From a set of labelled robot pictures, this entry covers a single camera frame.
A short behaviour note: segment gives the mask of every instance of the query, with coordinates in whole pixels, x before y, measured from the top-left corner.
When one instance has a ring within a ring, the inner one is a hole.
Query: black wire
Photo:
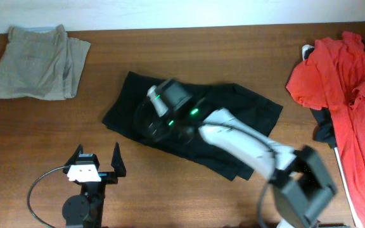
[[[244,134],[256,139],[259,143],[263,144],[269,150],[269,152],[272,153],[272,158],[274,159],[274,163],[273,163],[274,164],[274,166],[273,166],[274,170],[277,168],[277,154],[278,154],[278,152],[272,146],[270,146],[268,143],[264,142],[262,139],[259,139],[257,136],[255,136],[255,135],[253,135],[249,132],[246,132],[246,131],[238,128],[238,127],[228,125],[228,124],[224,124],[224,123],[202,122],[200,124],[200,126],[204,126],[204,125],[227,127],[227,128],[233,129],[233,130],[237,130],[241,133],[244,133]],[[261,214],[261,211],[262,211],[263,199],[266,196],[267,190],[270,186],[270,181],[273,178],[274,178],[274,176],[271,176],[270,180],[268,180],[267,183],[264,185],[262,193],[260,195],[260,198],[257,202],[257,219],[259,220],[259,225],[261,226],[261,228],[269,228],[263,220],[263,216]]]
[[[49,172],[47,172],[47,173],[45,173],[45,174],[43,174],[41,177],[39,177],[33,184],[32,184],[32,186],[30,187],[30,189],[29,189],[29,192],[28,192],[28,196],[27,196],[27,198],[26,198],[26,200],[27,200],[27,204],[28,204],[28,209],[29,209],[29,212],[30,212],[30,214],[32,214],[33,215],[33,217],[35,217],[35,219],[36,220],[38,220],[41,224],[43,224],[43,225],[45,225],[46,227],[49,227],[49,228],[54,228],[54,226],[52,226],[52,225],[50,225],[50,224],[48,224],[47,222],[45,222],[45,221],[43,221],[41,218],[39,218],[36,214],[35,214],[35,212],[32,210],[32,207],[30,206],[30,195],[32,194],[32,190],[33,190],[33,188],[36,186],[36,184],[41,180],[41,179],[43,179],[43,178],[45,178],[45,176],[47,176],[47,175],[49,175],[49,174],[51,174],[51,173],[53,173],[53,172],[55,172],[55,171],[57,171],[57,170],[61,170],[61,169],[63,169],[63,168],[68,168],[69,166],[66,166],[66,165],[64,165],[64,166],[62,166],[62,167],[57,167],[57,168],[54,168],[54,169],[52,169],[52,170],[50,170]]]

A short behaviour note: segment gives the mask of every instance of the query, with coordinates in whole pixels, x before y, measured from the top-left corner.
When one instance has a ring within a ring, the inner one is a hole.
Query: black shirt
[[[154,142],[139,133],[134,125],[136,108],[146,98],[147,90],[153,85],[158,86],[163,81],[129,72],[118,100],[105,115],[102,123],[108,129],[133,141],[202,164],[229,180],[233,180],[236,176],[248,180],[253,174],[252,168],[228,152],[207,144],[199,137],[194,137],[187,143],[170,135],[161,141]],[[206,94],[207,99],[227,108],[240,121],[265,136],[268,136],[276,125],[283,108],[238,84],[182,84],[182,86],[192,94],[198,92]]]

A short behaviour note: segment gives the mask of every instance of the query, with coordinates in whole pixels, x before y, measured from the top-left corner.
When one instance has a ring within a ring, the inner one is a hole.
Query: black mount
[[[98,170],[99,161],[96,155],[80,156],[83,154],[80,144],[75,153],[68,159],[63,170],[68,174],[71,165],[94,164]],[[70,197],[63,205],[62,214],[66,220],[66,228],[101,228],[102,214],[107,184],[118,184],[118,177],[126,177],[126,168],[120,155],[119,143],[113,150],[111,166],[113,172],[98,172],[100,182],[78,182],[81,193]]]

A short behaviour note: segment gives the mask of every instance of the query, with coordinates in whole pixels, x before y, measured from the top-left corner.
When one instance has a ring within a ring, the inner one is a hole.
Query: green light
[[[195,113],[198,112],[198,109],[197,108],[194,108],[192,111],[191,111],[191,115],[194,115]]]

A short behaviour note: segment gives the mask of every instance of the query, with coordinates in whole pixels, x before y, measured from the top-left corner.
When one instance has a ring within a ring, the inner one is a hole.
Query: white wall
[[[365,0],[0,0],[0,33],[353,21],[365,21]]]

